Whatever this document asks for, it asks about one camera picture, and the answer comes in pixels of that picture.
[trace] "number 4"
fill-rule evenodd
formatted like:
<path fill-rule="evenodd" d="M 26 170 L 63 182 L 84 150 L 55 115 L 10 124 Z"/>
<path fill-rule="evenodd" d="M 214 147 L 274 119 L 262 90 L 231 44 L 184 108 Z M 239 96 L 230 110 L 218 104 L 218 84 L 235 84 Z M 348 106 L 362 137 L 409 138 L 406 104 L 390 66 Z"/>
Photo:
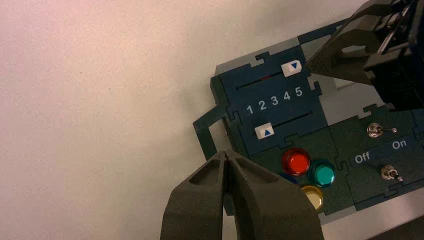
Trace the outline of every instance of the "number 4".
<path fill-rule="evenodd" d="M 290 100 L 290 95 L 287 91 L 284 93 L 284 100 Z"/>

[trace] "off label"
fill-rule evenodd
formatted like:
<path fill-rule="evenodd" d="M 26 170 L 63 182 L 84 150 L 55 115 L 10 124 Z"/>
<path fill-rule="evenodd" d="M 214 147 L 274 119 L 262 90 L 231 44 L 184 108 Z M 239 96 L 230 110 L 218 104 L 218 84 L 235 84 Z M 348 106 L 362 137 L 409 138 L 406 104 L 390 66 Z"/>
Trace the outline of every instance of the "off label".
<path fill-rule="evenodd" d="M 359 153 L 353 157 L 352 162 L 356 164 L 363 164 L 373 159 L 382 158 L 384 156 L 394 154 L 397 151 L 406 150 L 410 143 L 411 141 L 409 136 L 398 138 L 396 140 Z"/>

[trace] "dark blue panel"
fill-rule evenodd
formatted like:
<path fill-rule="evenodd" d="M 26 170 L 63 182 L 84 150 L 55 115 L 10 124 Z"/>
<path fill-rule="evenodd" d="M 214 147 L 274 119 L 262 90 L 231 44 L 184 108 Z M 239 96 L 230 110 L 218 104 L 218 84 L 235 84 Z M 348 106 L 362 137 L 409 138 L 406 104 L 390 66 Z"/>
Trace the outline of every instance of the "dark blue panel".
<path fill-rule="evenodd" d="M 281 65 L 306 60 L 300 46 L 269 55 L 265 52 L 256 57 L 264 63 L 251 67 L 244 65 L 219 75 L 226 92 L 229 106 L 227 113 L 234 119 L 238 112 L 238 126 L 248 155 L 274 146 L 284 148 L 287 136 L 303 136 L 327 127 L 321 108 L 318 83 L 311 90 L 306 67 L 300 73 L 284 77 Z M 255 127 L 271 123 L 275 134 L 258 140 Z"/>

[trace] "puzzle piece panel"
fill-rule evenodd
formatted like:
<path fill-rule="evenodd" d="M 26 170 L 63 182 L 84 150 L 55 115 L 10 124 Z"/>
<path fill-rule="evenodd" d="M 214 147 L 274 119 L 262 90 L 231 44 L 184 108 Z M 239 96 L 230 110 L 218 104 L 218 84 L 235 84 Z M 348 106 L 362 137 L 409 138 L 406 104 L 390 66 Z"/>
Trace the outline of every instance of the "puzzle piece panel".
<path fill-rule="evenodd" d="M 247 55 L 238 57 L 236 59 L 233 59 L 231 61 L 227 61 L 225 63 L 219 64 L 216 66 L 215 69 L 215 76 L 231 71 L 233 69 L 236 69 L 238 67 L 241 67 L 243 65 L 250 65 L 251 67 L 260 65 L 264 63 L 263 59 L 256 59 L 256 56 L 268 52 L 270 55 L 282 52 L 287 49 L 291 49 L 293 47 L 296 47 L 299 45 L 299 40 L 297 37 L 291 38 L 289 40 L 285 40 L 282 42 L 279 42 L 277 44 L 274 44 L 272 46 L 263 48 L 258 51 L 254 51 L 252 53 L 249 53 Z"/>
<path fill-rule="evenodd" d="M 389 112 L 385 107 L 371 108 L 371 115 L 352 117 L 330 126 L 338 157 L 336 164 L 346 163 L 346 176 L 356 209 L 380 203 L 398 196 L 399 188 L 424 178 L 424 151 L 414 138 L 415 121 L 411 111 Z M 377 138 L 367 134 L 370 123 L 397 128 L 397 133 L 384 133 Z M 381 169 L 392 165 L 402 175 L 403 182 L 385 180 Z"/>
<path fill-rule="evenodd" d="M 270 171 L 285 175 L 288 172 L 283 169 L 282 157 L 292 148 L 301 148 L 306 151 L 310 156 L 311 162 L 327 160 L 333 165 L 336 164 L 335 157 L 337 157 L 337 151 L 328 128 L 315 131 L 306 136 L 290 136 L 287 138 L 287 142 L 292 143 L 292 145 L 282 149 L 273 147 L 267 151 L 252 155 L 250 159 Z M 329 187 L 320 188 L 323 196 L 323 205 L 320 213 L 324 213 L 324 215 L 333 214 L 354 204 L 345 178 L 346 171 L 344 169 L 336 169 L 335 175 L 336 178 Z M 315 184 L 308 179 L 306 174 L 294 176 L 293 178 L 301 187 L 313 186 Z"/>
<path fill-rule="evenodd" d="M 320 88 L 311 90 L 307 81 L 309 72 L 300 72 L 285 77 L 282 65 L 305 58 L 299 46 L 269 55 L 265 52 L 256 57 L 264 63 L 251 67 L 244 65 L 219 75 L 228 97 L 227 113 L 231 117 L 238 113 L 238 126 L 248 155 L 253 155 L 275 146 L 286 147 L 285 137 L 306 135 L 325 128 L 327 122 L 320 102 Z M 271 123 L 275 134 L 258 139 L 254 129 Z"/>
<path fill-rule="evenodd" d="M 330 39 L 330 35 L 302 44 L 301 48 L 306 60 L 311 58 L 328 39 Z M 317 74 L 311 74 L 308 81 L 309 84 L 319 82 L 322 91 L 319 100 L 329 126 L 354 116 L 359 118 L 369 116 L 369 112 L 363 111 L 363 108 L 367 106 L 376 104 L 377 107 L 380 107 L 384 105 L 379 94 L 371 85 Z"/>
<path fill-rule="evenodd" d="M 416 124 L 413 130 L 415 138 L 419 141 L 424 141 L 424 109 L 414 109 L 412 110 L 412 115 Z"/>

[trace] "number 3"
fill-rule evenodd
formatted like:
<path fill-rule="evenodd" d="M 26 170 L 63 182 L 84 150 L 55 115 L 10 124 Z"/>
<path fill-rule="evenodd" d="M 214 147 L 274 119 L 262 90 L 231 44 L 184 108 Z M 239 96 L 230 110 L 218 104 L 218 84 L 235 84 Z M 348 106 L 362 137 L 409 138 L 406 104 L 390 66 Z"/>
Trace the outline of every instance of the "number 3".
<path fill-rule="evenodd" d="M 271 97 L 271 100 L 272 100 L 272 105 L 277 105 L 278 104 L 278 100 L 277 100 L 277 97 L 276 96 L 272 96 Z"/>

